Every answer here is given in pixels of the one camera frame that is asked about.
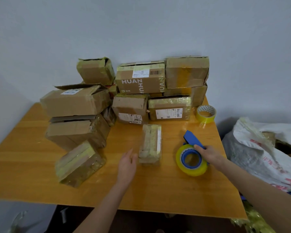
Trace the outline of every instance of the dark floor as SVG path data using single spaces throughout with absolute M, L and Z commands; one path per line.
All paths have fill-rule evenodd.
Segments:
M 46 231 L 47 233 L 73 232 L 93 209 L 70 206 L 66 210 L 66 223 L 63 224 L 60 210 L 66 207 L 61 205 L 57 206 Z M 117 211 L 109 232 L 155 233 L 157 229 L 162 229 L 165 233 L 185 233 L 186 231 L 192 231 L 193 233 L 246 232 L 244 228 L 233 226 L 229 219 L 180 214 L 172 218 L 166 218 L 163 213 L 128 210 Z

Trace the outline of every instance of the forearm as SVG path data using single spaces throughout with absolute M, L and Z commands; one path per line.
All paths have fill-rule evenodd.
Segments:
M 291 195 L 249 174 L 227 159 L 215 164 L 277 232 L 291 232 Z
M 74 233 L 107 233 L 125 194 L 126 187 L 116 183 Z

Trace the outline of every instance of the wooden table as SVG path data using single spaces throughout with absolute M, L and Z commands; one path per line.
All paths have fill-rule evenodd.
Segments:
M 59 184 L 54 164 L 66 152 L 44 138 L 49 118 L 36 103 L 0 144 L 0 199 L 95 207 L 116 181 L 122 153 L 138 153 L 142 126 L 116 123 L 103 152 L 107 163 L 78 189 Z M 174 156 L 187 129 L 204 145 L 225 152 L 215 123 L 200 127 L 189 121 L 162 121 L 160 166 L 138 166 L 120 209 L 246 219 L 239 193 L 213 166 L 191 177 L 177 167 Z

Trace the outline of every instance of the person's right arm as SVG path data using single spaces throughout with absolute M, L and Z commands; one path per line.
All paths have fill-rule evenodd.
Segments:
M 212 146 L 194 148 L 230 180 L 276 233 L 291 232 L 291 195 L 249 174 Z

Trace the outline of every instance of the yellow tape roll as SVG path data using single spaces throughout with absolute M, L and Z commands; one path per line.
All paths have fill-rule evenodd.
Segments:
M 184 163 L 184 155 L 185 153 L 193 153 L 197 152 L 192 145 L 183 145 L 181 146 L 177 153 L 176 153 L 176 163 L 178 167 L 181 169 L 182 172 L 186 173 L 187 175 L 190 176 L 199 176 L 205 173 L 207 170 L 207 162 L 199 155 L 200 162 L 196 167 L 191 167 L 189 168 L 185 163 Z
M 206 116 L 200 114 L 203 111 L 210 113 L 211 116 L 206 117 Z M 210 105 L 201 105 L 201 106 L 198 106 L 198 108 L 197 108 L 196 119 L 200 123 L 211 123 L 214 121 L 214 118 L 216 117 L 216 115 L 217 115 L 217 111 L 214 107 L 212 107 Z

